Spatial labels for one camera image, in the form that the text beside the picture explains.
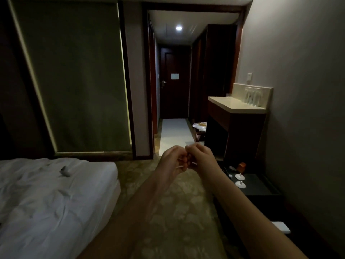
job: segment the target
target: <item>hand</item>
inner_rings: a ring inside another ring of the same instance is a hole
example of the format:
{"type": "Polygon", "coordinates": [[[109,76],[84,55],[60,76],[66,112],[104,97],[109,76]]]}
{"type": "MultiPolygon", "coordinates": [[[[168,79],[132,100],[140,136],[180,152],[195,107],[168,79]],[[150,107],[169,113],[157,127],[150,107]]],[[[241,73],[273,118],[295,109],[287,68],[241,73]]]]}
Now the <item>hand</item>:
{"type": "Polygon", "coordinates": [[[187,169],[187,152],[178,145],[166,150],[153,172],[161,191],[166,191],[174,179],[187,169]]]}
{"type": "Polygon", "coordinates": [[[220,167],[210,148],[194,143],[186,146],[188,152],[188,168],[195,170],[199,176],[204,176],[208,173],[212,173],[215,170],[220,170],[220,167]]]}

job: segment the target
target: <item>person's right hand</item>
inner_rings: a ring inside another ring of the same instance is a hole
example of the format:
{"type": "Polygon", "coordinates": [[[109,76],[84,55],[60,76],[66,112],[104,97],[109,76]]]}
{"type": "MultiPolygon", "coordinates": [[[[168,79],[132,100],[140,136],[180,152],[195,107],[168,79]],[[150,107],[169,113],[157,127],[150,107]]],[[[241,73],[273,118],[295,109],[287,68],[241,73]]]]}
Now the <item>person's right hand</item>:
{"type": "Polygon", "coordinates": [[[188,168],[195,170],[200,176],[220,170],[220,167],[210,148],[194,143],[186,146],[188,152],[188,168]]]}

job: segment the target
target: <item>green roller blind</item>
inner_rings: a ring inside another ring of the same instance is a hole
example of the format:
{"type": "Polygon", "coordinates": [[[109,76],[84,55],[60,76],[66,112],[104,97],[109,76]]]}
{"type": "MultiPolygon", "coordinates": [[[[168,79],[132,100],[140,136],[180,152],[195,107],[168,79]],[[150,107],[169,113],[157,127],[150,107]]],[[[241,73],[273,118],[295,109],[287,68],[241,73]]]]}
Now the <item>green roller blind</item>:
{"type": "Polygon", "coordinates": [[[12,3],[57,151],[130,151],[116,4],[12,3]]]}

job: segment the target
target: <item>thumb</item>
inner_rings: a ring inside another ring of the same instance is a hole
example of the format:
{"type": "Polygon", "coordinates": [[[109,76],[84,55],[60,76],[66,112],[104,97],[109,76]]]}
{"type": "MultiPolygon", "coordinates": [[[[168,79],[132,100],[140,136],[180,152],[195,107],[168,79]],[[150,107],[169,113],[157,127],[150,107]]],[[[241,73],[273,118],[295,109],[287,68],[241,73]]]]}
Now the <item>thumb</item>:
{"type": "Polygon", "coordinates": [[[204,155],[203,152],[200,151],[200,149],[197,147],[198,143],[194,143],[192,145],[186,145],[186,151],[190,154],[192,154],[196,160],[202,158],[204,155]]]}

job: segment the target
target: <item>wrinkled sheet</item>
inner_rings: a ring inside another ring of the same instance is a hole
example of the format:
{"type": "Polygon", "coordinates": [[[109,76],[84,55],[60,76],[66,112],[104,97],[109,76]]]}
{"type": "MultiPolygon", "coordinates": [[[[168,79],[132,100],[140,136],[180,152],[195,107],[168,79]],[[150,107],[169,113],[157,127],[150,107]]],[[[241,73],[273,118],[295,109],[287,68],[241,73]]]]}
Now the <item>wrinkled sheet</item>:
{"type": "Polygon", "coordinates": [[[0,258],[75,258],[117,184],[113,162],[0,161],[0,258]],[[67,166],[71,177],[60,170],[67,166]]]}

